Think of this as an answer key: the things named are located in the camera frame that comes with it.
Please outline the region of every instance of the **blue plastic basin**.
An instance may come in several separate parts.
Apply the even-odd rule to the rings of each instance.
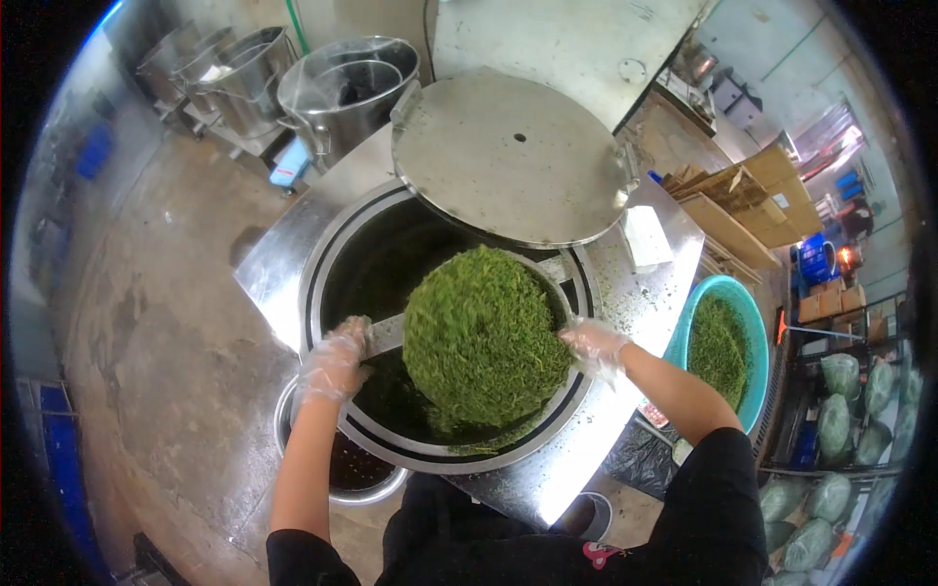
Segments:
[[[677,327],[668,343],[668,349],[664,352],[664,358],[673,365],[688,369],[690,324],[704,295],[714,295],[728,301],[743,323],[749,346],[749,373],[746,394],[736,409],[736,415],[743,424],[743,430],[749,433],[756,425],[765,400],[765,386],[768,384],[768,341],[759,308],[756,307],[752,295],[739,281],[725,275],[714,275],[705,278],[694,288],[681,309],[681,317],[677,320]]]

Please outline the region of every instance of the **blue bin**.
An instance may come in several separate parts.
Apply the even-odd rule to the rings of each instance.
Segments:
[[[833,265],[827,263],[828,251],[830,251]],[[829,240],[825,240],[823,233],[816,233],[801,244],[801,249],[798,251],[798,265],[801,276],[809,287],[827,283],[840,274],[834,245]]]
[[[863,185],[854,183],[840,192],[840,198],[844,201],[847,201],[859,193],[863,193]]]
[[[668,343],[668,349],[664,351],[664,358],[677,367],[688,369],[690,324],[704,295],[715,295],[728,301],[743,322],[749,346],[749,372],[746,394],[736,409],[736,416],[739,417],[743,430],[749,433],[759,419],[759,412],[765,400],[765,387],[768,385],[768,340],[762,314],[742,283],[725,275],[714,275],[701,281],[681,309],[681,316],[677,320],[677,327]]]
[[[844,189],[850,184],[855,183],[858,180],[859,180],[859,175],[856,174],[856,171],[850,171],[849,173],[846,173],[844,176],[838,179],[834,185],[837,186],[837,189]]]

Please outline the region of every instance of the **pot handle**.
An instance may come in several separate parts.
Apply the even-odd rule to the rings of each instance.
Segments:
[[[314,144],[311,145],[314,155],[328,155],[332,152],[332,135],[329,134],[329,129],[325,126],[313,126],[305,120],[297,124],[290,116],[281,116],[277,119],[277,124],[282,127],[287,127],[294,132],[308,129],[312,136],[312,141],[314,142]]]
[[[280,118],[278,118],[277,124],[281,125],[282,127],[287,127],[290,130],[300,130],[300,126],[298,124],[295,124],[294,121],[290,119],[288,116],[281,116]]]
[[[310,126],[312,138],[316,141],[316,155],[328,155],[332,152],[332,135],[323,125]]]

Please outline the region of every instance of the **hand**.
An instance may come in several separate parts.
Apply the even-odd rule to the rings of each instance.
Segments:
[[[616,332],[599,320],[583,318],[557,334],[573,351],[581,363],[580,370],[605,381],[617,378],[623,371],[619,351],[631,342],[625,334]]]
[[[313,395],[337,401],[355,396],[368,378],[367,370],[360,365],[370,332],[371,320],[352,316],[316,344],[303,361],[296,381],[294,413],[299,404]]]

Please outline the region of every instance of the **cable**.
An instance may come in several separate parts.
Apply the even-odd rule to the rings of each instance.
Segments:
[[[427,45],[427,58],[430,62],[430,81],[436,82],[436,70],[433,69],[433,47],[430,46],[430,33],[427,32],[427,5],[430,0],[423,0],[423,42]]]
[[[308,55],[310,54],[310,48],[306,45],[306,39],[303,37],[303,29],[299,27],[299,23],[296,21],[296,13],[293,10],[293,3],[290,2],[290,0],[286,0],[286,3],[287,3],[287,10],[290,11],[290,18],[294,22],[294,29],[296,30],[296,39],[299,40],[300,49],[303,50],[304,55]],[[424,14],[426,14],[427,5],[424,5],[423,9],[424,9]]]

